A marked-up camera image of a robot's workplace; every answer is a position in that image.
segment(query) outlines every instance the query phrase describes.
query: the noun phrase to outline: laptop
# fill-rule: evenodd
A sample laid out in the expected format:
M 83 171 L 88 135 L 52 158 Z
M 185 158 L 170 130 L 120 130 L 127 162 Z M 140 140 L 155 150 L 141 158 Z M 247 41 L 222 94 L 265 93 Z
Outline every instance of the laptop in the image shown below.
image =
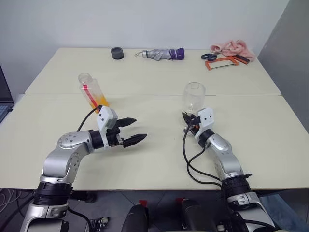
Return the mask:
M 0 123 L 13 109 L 14 101 L 0 65 Z

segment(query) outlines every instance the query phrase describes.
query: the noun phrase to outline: robotic arm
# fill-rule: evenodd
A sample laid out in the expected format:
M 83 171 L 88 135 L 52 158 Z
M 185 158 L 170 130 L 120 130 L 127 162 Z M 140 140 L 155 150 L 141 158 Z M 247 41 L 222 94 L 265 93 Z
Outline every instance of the robotic arm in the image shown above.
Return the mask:
M 233 224 L 237 227 L 236 231 L 253 232 L 264 226 L 275 228 L 256 193 L 251 191 L 246 180 L 250 174 L 243 173 L 238 159 L 232 152 L 231 144 L 212 131 L 213 110 L 202 109 L 197 116 L 183 113 L 183 118 L 198 140 L 198 144 L 201 147 L 206 146 L 213 157 L 215 169 L 222 182 L 224 200 L 231 213 Z
M 99 130 L 70 132 L 61 136 L 44 162 L 39 186 L 20 231 L 67 231 L 68 225 L 61 218 L 69 206 L 67 200 L 82 159 L 101 147 L 128 147 L 143 140 L 147 134 L 137 134 L 128 139 L 119 135 L 119 127 L 135 121 L 134 118 L 118 120 L 114 110 L 103 106 L 97 116 Z

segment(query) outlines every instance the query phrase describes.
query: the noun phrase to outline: gray floor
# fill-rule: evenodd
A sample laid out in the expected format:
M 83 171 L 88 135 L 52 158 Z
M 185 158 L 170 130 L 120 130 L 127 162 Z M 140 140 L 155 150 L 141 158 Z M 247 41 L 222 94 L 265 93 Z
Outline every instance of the gray floor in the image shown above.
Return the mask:
M 101 191 L 97 194 L 95 203 L 88 204 L 70 199 L 69 204 L 72 209 L 85 214 L 90 219 L 111 217 L 108 227 L 104 230 L 106 232 L 120 232 L 128 211 L 139 200 L 147 201 L 152 223 L 150 232 L 181 229 L 175 203 L 178 198 L 194 199 L 212 212 L 221 207 L 220 192 L 217 191 Z M 281 191 L 280 196 L 304 221 L 308 222 L 308 189 Z M 0 214 L 0 225 L 15 209 L 16 203 L 8 205 Z M 70 224 L 70 232 L 84 232 L 86 226 L 84 219 L 71 213 L 68 213 L 64 219 Z M 22 216 L 17 214 L 5 232 L 19 231 L 22 221 Z

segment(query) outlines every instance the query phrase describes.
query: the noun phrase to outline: scissors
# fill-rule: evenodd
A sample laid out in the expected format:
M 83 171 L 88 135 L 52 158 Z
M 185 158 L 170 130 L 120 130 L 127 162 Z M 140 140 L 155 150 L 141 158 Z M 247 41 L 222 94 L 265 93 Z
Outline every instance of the scissors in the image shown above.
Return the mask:
M 201 59 L 206 59 L 208 61 L 214 61 L 217 59 L 217 54 L 218 53 L 206 53 L 201 55 Z

